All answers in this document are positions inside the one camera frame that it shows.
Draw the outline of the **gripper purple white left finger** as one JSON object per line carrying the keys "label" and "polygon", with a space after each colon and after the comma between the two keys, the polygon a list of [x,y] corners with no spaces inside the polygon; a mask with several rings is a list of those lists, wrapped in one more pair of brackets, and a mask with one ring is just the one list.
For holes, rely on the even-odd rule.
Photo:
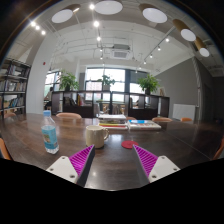
{"label": "gripper purple white left finger", "polygon": [[95,146],[88,146],[70,157],[61,156],[47,171],[84,187],[95,156]]}

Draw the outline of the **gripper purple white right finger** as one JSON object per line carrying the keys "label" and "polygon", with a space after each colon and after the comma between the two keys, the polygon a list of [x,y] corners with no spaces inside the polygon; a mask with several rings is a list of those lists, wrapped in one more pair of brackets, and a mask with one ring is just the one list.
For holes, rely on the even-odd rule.
{"label": "gripper purple white right finger", "polygon": [[165,155],[156,156],[146,149],[134,145],[132,149],[140,184],[145,186],[180,170]]}

